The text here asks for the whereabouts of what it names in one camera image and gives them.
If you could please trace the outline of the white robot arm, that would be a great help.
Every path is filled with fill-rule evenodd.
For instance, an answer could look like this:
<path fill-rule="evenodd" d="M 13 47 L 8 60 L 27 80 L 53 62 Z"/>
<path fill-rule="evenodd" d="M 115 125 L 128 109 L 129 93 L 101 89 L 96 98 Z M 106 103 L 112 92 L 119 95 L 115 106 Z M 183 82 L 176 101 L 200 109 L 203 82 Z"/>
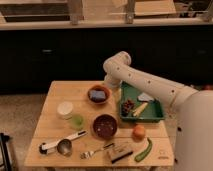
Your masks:
<path fill-rule="evenodd" d="M 169 106 L 178 114 L 174 171 L 213 171 L 213 90 L 190 86 L 131 67 L 121 51 L 103 63 L 104 83 L 117 88 L 124 81 Z"/>

